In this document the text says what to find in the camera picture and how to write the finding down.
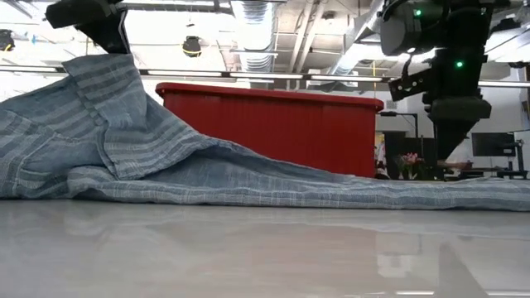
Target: white floor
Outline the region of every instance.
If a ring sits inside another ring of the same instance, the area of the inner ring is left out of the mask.
[[[530,214],[0,201],[0,297],[530,297]]]

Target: striped cloth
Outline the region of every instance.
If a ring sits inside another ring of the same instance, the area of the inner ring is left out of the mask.
[[[273,161],[199,134],[146,95],[130,55],[0,103],[0,197],[378,209],[530,210],[520,180],[403,183]]]

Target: ceiling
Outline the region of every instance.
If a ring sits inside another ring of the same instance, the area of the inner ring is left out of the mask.
[[[276,55],[273,62],[274,72],[285,72],[289,68],[301,25],[299,21],[303,20],[302,13],[307,1],[313,0],[288,0],[277,5],[273,31],[273,53]],[[126,29],[139,68],[241,70],[240,56],[246,54],[240,53],[238,23],[233,15],[197,12],[196,3],[204,4],[204,0],[124,2],[135,5],[135,9],[128,14]],[[0,29],[13,30],[16,40],[14,51],[0,53],[0,65],[59,65],[62,61],[76,56],[104,53],[73,27],[54,30],[47,22],[42,21],[46,7],[51,3],[50,0],[0,0]],[[221,5],[225,10],[229,10],[229,3],[222,2]],[[324,0],[320,5],[324,7],[323,17],[316,22],[314,17],[312,20],[310,18],[306,30],[307,37],[314,27],[315,36],[311,51],[301,67],[302,72],[331,67],[341,57],[348,48],[345,44],[345,33],[354,25],[356,17],[369,10],[370,0]],[[182,52],[182,43],[186,36],[190,35],[201,38],[203,52],[199,58],[189,58]],[[360,75],[399,74],[407,57],[385,57],[378,44],[372,42],[377,39],[377,35],[369,36],[361,41],[363,45],[356,45],[358,48],[355,54],[359,63],[354,71]],[[489,50],[493,59],[484,67],[483,79],[501,79],[509,72],[506,62],[530,61],[530,32],[524,27],[492,37]],[[419,63],[424,60],[422,58],[425,56],[415,59],[416,63],[411,70],[427,67]]]

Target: red plastic bin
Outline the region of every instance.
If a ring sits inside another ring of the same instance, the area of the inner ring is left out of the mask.
[[[161,83],[164,106],[197,131],[264,156],[334,173],[375,175],[377,99]]]

